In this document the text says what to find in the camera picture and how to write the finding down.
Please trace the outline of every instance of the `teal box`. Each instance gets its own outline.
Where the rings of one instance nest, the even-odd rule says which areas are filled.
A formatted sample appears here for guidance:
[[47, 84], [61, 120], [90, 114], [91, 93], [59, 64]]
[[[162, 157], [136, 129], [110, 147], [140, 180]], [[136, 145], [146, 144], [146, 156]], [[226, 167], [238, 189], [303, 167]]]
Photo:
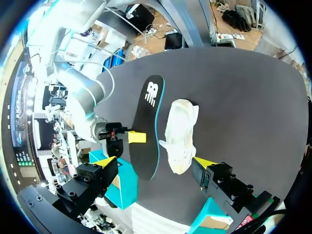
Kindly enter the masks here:
[[[89, 152], [90, 163], [107, 159], [102, 150]], [[137, 201], [137, 175], [131, 163], [118, 158], [118, 177], [108, 187], [105, 196], [122, 210]]]
[[204, 207], [191, 224], [188, 234], [225, 234], [226, 223], [216, 222], [210, 217], [223, 218], [228, 220], [230, 216], [225, 215], [212, 198], [208, 198]]

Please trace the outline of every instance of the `black table surface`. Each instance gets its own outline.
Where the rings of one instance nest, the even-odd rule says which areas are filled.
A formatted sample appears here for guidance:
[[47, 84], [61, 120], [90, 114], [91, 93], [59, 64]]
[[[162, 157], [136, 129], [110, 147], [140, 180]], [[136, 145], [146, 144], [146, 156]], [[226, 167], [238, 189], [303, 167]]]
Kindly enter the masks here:
[[[111, 69], [116, 87], [96, 107], [108, 121], [131, 127], [145, 80], [165, 79], [158, 137], [171, 103], [179, 98], [199, 105], [194, 127], [197, 157], [225, 161], [236, 176], [284, 199], [298, 173], [308, 131], [305, 85], [298, 71], [275, 58], [233, 48], [188, 48], [146, 56]], [[97, 78], [110, 92], [107, 73]], [[125, 143], [122, 155], [130, 161]], [[138, 182], [138, 204], [167, 219], [190, 225], [206, 201], [189, 169], [174, 174], [160, 147], [155, 177]]]

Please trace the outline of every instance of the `new balance logo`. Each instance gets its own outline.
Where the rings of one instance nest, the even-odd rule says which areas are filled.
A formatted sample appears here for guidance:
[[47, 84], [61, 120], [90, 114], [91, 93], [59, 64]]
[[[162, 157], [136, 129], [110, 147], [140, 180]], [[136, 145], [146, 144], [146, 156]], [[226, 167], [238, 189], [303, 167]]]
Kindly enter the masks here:
[[155, 106], [155, 100], [158, 92], [158, 85], [153, 82], [149, 82], [147, 85], [147, 94], [145, 94], [145, 100], [147, 100], [153, 107]]

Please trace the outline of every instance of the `black insole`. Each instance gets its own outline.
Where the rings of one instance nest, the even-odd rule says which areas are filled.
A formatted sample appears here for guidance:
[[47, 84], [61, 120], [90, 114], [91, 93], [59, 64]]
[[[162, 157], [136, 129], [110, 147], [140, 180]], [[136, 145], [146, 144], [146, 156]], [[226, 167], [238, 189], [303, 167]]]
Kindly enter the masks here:
[[130, 160], [138, 177], [152, 179], [159, 161], [157, 116], [165, 81], [161, 76], [150, 76], [145, 81], [138, 101], [132, 130], [146, 133], [146, 143], [131, 143]]

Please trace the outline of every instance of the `white sneaker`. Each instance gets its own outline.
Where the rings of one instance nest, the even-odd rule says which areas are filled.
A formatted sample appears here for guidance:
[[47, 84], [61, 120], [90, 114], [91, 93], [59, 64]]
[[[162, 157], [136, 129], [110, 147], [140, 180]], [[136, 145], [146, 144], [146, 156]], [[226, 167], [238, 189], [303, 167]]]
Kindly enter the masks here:
[[198, 118], [199, 106], [193, 106], [185, 99], [178, 99], [171, 105], [165, 130], [166, 141], [159, 140], [167, 150], [171, 170], [180, 175], [190, 167], [196, 154], [193, 145], [193, 128]]

